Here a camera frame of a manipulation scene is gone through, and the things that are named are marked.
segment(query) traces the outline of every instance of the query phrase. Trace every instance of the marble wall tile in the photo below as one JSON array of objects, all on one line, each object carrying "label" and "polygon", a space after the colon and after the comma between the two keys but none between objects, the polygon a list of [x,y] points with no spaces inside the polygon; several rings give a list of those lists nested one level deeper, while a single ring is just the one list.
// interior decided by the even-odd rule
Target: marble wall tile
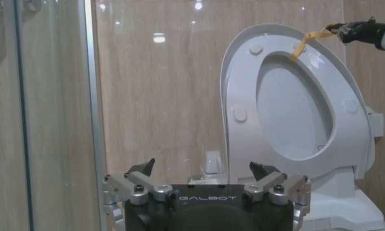
[{"label": "marble wall tile", "polygon": [[[385,0],[346,0],[346,21],[362,21],[375,16],[385,22]],[[374,45],[354,42],[347,46],[347,65],[358,80],[367,104],[385,117],[385,51]],[[374,166],[359,186],[385,216],[385,133],[376,142]]]},{"label": "marble wall tile", "polygon": [[[187,182],[200,173],[206,151],[226,153],[219,76],[234,38],[260,23],[320,30],[343,18],[343,1],[98,0],[96,4],[108,172],[126,172],[158,157],[166,162],[156,162],[162,178]],[[323,43],[344,60],[336,38]]]}]

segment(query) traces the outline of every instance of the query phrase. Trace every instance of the beige wall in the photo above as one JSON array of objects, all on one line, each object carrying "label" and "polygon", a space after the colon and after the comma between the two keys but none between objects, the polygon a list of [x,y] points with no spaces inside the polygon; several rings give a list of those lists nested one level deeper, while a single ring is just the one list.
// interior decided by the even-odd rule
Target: beige wall
[{"label": "beige wall", "polygon": [[98,231],[100,213],[79,0],[23,12],[35,230]]},{"label": "beige wall", "polygon": [[[318,30],[343,18],[343,1],[96,2],[108,172],[155,157],[154,177],[186,183],[204,152],[226,151],[219,76],[235,36],[259,23]],[[323,42],[344,60],[336,38]]]},{"label": "beige wall", "polygon": [[[346,21],[367,20],[375,16],[385,22],[385,0],[346,0]],[[385,116],[385,52],[374,45],[347,46],[347,65],[358,80],[367,104]],[[385,216],[385,134],[376,144],[376,159],[360,187]]]},{"label": "beige wall", "polygon": [[3,38],[7,55],[0,61],[0,231],[28,231],[20,85],[14,8],[6,2]]}]

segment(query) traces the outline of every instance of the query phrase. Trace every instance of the metal frame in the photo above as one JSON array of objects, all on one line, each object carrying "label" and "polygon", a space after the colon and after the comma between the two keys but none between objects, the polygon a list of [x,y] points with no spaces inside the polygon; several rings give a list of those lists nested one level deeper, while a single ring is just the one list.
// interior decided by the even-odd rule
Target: metal frame
[{"label": "metal frame", "polygon": [[99,90],[99,54],[98,54],[98,37],[96,35],[96,22],[95,22],[95,1],[80,1],[80,23],[82,31],[87,32],[87,56],[88,56],[88,78],[90,78],[90,94],[91,94],[91,115],[92,115],[92,135],[94,135],[94,148],[95,148],[95,162],[98,173],[98,192],[99,192],[99,210],[100,210],[100,230],[107,231],[107,215],[103,207],[103,182],[107,175],[106,163],[106,144],[104,144],[104,127],[103,127],[103,111]]}]

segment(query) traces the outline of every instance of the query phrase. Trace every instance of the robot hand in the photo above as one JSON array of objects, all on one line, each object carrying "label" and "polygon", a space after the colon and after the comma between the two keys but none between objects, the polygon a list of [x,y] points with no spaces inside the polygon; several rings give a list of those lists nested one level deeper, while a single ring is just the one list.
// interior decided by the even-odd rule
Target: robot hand
[{"label": "robot hand", "polygon": [[378,23],[374,17],[367,21],[331,24],[326,28],[339,36],[343,43],[362,41],[385,51],[385,23]]}]

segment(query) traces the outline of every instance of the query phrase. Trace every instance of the toilet seat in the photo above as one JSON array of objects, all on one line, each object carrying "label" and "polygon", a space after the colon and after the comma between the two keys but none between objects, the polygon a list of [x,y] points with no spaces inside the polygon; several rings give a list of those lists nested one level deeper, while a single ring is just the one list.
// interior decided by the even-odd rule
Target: toilet seat
[{"label": "toilet seat", "polygon": [[290,59],[303,38],[291,27],[262,24],[230,45],[220,78],[230,183],[254,181],[251,161],[307,175],[304,231],[383,230],[383,213],[355,187],[374,164],[383,115],[366,106],[347,67],[323,44],[308,41]]}]

